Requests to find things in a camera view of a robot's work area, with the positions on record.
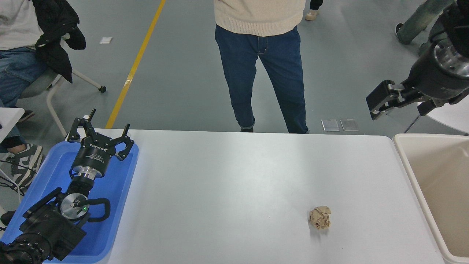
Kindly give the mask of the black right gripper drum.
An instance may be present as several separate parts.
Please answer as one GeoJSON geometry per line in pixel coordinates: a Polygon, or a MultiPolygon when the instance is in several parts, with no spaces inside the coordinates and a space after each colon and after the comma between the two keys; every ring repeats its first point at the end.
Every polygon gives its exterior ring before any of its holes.
{"type": "Polygon", "coordinates": [[[428,98],[456,104],[468,95],[468,62],[425,53],[412,66],[404,86],[428,98]]]}

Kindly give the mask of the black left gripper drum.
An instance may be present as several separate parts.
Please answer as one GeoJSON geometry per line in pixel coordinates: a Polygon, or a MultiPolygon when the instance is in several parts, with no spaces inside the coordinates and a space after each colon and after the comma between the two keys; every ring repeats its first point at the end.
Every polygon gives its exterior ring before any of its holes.
{"type": "Polygon", "coordinates": [[[86,168],[94,171],[95,178],[104,177],[112,156],[116,154],[112,139],[107,136],[87,136],[81,141],[81,148],[72,163],[75,173],[86,168]]]}

